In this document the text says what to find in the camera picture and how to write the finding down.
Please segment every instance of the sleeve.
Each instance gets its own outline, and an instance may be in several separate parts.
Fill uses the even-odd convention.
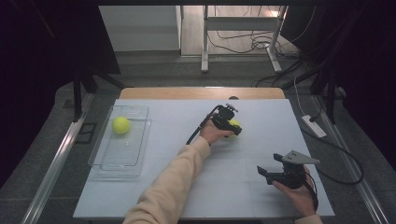
[[[322,224],[320,216],[313,215],[309,217],[303,217],[294,221],[294,224]]]
[[[123,224],[177,223],[191,183],[209,155],[209,144],[201,136],[184,146],[127,212]]]

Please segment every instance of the tennis ball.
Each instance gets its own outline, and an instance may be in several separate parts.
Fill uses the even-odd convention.
[[[236,119],[230,119],[230,120],[228,120],[228,122],[229,122],[231,125],[233,125],[233,126],[241,127],[241,124],[240,124],[239,121],[236,120]],[[228,138],[229,138],[229,139],[235,139],[235,138],[236,138],[236,135],[233,134],[232,136],[229,136]]]
[[[231,125],[233,125],[233,126],[241,127],[241,124],[240,124],[239,121],[236,120],[236,119],[230,119],[228,122],[229,122]]]
[[[116,117],[111,123],[115,133],[127,133],[131,129],[131,123],[125,117]]]

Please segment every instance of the table leg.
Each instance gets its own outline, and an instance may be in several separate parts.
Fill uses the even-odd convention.
[[[201,63],[201,72],[207,73],[209,70],[209,52],[208,52],[208,43],[207,43],[207,23],[208,23],[208,14],[207,14],[208,6],[204,6],[204,42],[202,45],[202,63]]]
[[[276,27],[273,32],[271,43],[266,48],[268,56],[270,57],[271,63],[273,65],[276,73],[282,72],[282,68],[280,67],[279,61],[277,60],[277,57],[276,57],[275,46],[276,46],[277,37],[279,36],[279,33],[280,33],[280,28],[282,27],[283,18],[286,13],[286,7],[287,6],[283,6],[280,9],[279,15],[277,16]]]

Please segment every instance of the hand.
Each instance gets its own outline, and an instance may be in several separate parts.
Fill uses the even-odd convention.
[[[217,142],[221,137],[232,136],[233,131],[223,131],[218,129],[212,122],[208,120],[204,127],[201,129],[200,136],[203,137],[209,145]]]
[[[309,170],[305,166],[304,168],[305,171],[309,174]],[[306,175],[306,180],[306,182],[311,187],[313,187],[311,177]],[[289,197],[293,206],[301,217],[309,217],[316,214],[314,202],[312,201],[312,196],[306,186],[301,186],[299,189],[290,189],[276,181],[273,182],[273,185]]]

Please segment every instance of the transparent tray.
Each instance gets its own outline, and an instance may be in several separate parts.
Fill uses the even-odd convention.
[[[124,116],[129,120],[131,129],[127,133],[113,131],[112,121],[118,116]],[[140,175],[150,124],[147,106],[111,106],[89,164],[104,177]]]

